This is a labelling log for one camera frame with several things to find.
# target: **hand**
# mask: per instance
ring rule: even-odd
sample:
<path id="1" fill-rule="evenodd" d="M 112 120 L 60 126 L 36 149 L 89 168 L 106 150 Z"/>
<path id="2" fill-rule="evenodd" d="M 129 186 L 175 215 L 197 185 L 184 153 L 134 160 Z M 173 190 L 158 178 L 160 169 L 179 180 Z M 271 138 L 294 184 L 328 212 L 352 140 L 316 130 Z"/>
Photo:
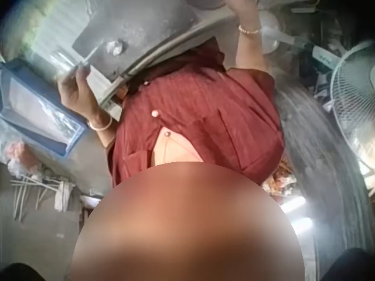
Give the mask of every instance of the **hand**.
<path id="1" fill-rule="evenodd" d="M 88 86 L 89 74 L 90 67 L 76 67 L 59 81 L 58 86 L 62 104 L 90 121 L 99 114 L 100 107 L 93 91 Z"/>
<path id="2" fill-rule="evenodd" d="M 261 27 L 257 0 L 225 0 L 225 2 L 238 16 L 243 28 L 252 31 Z"/>

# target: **electric fan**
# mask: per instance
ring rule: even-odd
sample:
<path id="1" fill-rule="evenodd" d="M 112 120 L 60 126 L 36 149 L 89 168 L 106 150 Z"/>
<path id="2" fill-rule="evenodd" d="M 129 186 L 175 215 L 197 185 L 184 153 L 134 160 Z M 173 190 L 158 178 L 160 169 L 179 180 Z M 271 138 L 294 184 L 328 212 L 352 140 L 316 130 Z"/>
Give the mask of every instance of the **electric fan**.
<path id="1" fill-rule="evenodd" d="M 363 42 L 339 60 L 330 93 L 337 123 L 348 145 L 375 169 L 375 42 Z"/>

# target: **maroon shirt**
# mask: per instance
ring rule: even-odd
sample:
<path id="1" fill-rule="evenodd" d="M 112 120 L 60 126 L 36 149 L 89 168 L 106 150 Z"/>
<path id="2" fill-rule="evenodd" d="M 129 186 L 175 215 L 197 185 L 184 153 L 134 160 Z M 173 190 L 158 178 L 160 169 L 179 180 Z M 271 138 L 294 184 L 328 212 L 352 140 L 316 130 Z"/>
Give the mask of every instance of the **maroon shirt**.
<path id="1" fill-rule="evenodd" d="M 258 70 L 225 72 L 222 54 L 209 49 L 201 46 L 163 63 L 164 69 L 177 69 L 169 74 L 151 70 L 156 78 L 126 99 L 108 154 L 114 186 L 150 167 L 163 126 L 189 140 L 204 162 L 257 184 L 277 168 L 284 141 L 273 78 Z M 154 110 L 158 117 L 151 115 Z"/>

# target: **shirt button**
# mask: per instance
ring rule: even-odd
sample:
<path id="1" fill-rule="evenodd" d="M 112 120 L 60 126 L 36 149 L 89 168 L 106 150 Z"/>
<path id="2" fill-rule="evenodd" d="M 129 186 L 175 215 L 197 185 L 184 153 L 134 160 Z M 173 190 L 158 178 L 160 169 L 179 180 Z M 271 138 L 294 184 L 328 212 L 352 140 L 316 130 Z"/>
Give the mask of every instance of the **shirt button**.
<path id="1" fill-rule="evenodd" d="M 151 112 L 151 116 L 154 117 L 154 118 L 159 117 L 159 115 L 160 115 L 160 112 L 157 111 L 157 110 L 153 110 L 153 111 Z"/>

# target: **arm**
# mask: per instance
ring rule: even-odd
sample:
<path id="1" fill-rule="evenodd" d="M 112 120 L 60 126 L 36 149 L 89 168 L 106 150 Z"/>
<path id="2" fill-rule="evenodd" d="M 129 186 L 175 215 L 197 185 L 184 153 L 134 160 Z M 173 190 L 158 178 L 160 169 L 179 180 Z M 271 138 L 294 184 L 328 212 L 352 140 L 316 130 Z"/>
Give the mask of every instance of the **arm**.
<path id="1" fill-rule="evenodd" d="M 250 32 L 261 29 L 255 0 L 226 0 L 226 2 L 238 16 L 243 29 Z M 256 69 L 267 72 L 267 64 L 263 57 L 261 32 L 250 35 L 240 34 L 236 65 L 242 69 Z"/>
<path id="2" fill-rule="evenodd" d="M 88 86 L 89 74 L 89 67 L 79 66 L 60 80 L 58 85 L 61 101 L 66 108 L 85 117 L 93 127 L 104 128 L 110 122 L 110 115 L 99 107 L 94 93 Z M 113 120 L 107 130 L 97 132 L 105 148 L 115 139 L 117 125 L 117 121 Z"/>

